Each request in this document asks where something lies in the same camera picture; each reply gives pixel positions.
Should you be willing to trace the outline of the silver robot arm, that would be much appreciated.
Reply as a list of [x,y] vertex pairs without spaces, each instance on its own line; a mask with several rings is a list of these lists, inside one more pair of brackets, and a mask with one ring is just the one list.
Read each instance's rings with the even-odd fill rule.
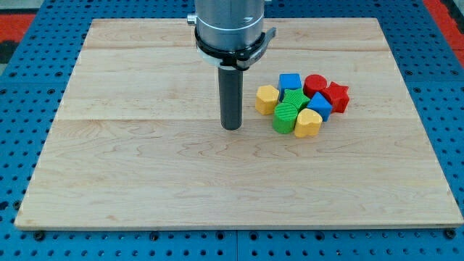
[[265,0],[195,0],[187,16],[196,34],[209,47],[237,51],[254,44],[262,35]]

